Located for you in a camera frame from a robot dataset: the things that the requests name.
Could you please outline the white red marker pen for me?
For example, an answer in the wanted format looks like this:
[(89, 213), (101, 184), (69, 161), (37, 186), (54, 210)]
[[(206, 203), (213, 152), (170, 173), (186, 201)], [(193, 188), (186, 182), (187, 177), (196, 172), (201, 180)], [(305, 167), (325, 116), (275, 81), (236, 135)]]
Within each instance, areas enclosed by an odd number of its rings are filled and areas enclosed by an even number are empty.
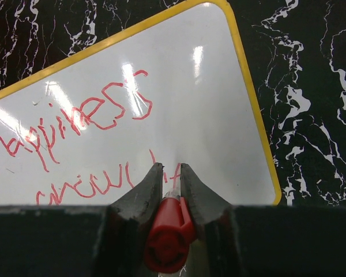
[(164, 199), (166, 198), (172, 198), (172, 199), (176, 199), (176, 200), (180, 200), (180, 187), (174, 187), (172, 189), (170, 189), (165, 195), (164, 195)]

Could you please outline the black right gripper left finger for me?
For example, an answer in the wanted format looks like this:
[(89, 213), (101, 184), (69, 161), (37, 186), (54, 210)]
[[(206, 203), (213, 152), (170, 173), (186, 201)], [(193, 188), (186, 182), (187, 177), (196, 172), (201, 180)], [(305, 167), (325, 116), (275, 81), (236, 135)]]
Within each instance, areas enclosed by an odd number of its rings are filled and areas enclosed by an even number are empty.
[(153, 276), (145, 241), (163, 165), (110, 205), (1, 205), (0, 276)]

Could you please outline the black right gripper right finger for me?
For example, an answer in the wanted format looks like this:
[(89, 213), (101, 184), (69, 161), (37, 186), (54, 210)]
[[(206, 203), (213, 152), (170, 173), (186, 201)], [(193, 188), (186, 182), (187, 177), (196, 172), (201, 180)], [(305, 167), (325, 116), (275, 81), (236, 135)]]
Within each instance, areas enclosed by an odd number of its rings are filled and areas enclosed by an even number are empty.
[(188, 164), (180, 191), (198, 238), (188, 276), (346, 276), (346, 209), (232, 205)]

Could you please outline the white board with orange frame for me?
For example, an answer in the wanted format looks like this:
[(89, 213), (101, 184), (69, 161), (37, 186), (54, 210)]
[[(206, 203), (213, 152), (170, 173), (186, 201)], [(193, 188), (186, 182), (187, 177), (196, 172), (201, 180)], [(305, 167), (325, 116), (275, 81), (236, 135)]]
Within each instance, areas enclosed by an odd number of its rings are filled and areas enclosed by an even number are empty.
[(188, 164), (230, 204), (280, 201), (227, 1), (184, 1), (0, 90), (0, 206), (110, 205), (155, 163), (162, 200)]

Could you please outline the red marker cap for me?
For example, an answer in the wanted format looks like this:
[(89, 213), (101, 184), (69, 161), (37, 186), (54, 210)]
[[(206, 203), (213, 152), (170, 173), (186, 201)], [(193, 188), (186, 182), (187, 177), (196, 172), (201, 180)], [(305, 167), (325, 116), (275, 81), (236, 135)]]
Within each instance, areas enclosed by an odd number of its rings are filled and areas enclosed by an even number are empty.
[(159, 205), (146, 239), (144, 263), (154, 272), (173, 274), (186, 263), (197, 238), (184, 197), (166, 197)]

